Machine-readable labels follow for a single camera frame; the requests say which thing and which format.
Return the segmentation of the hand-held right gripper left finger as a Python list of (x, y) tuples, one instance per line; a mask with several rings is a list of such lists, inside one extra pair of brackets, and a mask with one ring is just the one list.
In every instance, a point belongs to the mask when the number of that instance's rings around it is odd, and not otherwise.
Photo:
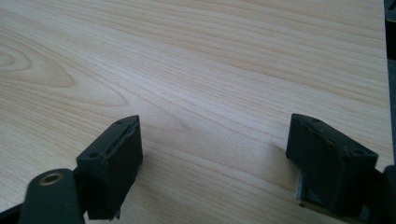
[(143, 160), (137, 115), (112, 123), (77, 156), (83, 199), (89, 219), (120, 217), (120, 208)]

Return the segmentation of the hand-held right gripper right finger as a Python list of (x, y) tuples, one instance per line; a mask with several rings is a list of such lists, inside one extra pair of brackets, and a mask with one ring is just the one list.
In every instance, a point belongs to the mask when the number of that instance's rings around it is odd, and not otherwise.
[(337, 216), (356, 216), (363, 207), (363, 179), (378, 155), (325, 122), (293, 114), (286, 156), (304, 185)]

